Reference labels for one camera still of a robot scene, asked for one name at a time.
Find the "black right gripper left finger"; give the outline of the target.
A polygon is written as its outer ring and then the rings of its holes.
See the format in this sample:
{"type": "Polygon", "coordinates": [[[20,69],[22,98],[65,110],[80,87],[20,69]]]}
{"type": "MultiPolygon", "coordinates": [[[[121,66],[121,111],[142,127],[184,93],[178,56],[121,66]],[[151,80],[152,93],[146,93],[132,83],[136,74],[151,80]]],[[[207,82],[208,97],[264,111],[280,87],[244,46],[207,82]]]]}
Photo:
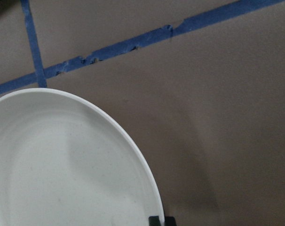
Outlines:
{"type": "Polygon", "coordinates": [[[148,221],[149,226],[159,226],[159,216],[150,216],[148,221]]]}

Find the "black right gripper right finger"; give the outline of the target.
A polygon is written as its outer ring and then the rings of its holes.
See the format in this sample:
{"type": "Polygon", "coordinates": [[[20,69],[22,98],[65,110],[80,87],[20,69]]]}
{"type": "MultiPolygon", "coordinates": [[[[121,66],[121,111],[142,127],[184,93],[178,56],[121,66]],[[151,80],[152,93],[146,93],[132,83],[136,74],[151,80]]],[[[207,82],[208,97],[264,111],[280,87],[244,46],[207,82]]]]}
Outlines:
{"type": "Polygon", "coordinates": [[[165,216],[165,226],[176,226],[176,220],[172,216],[165,216]]]}

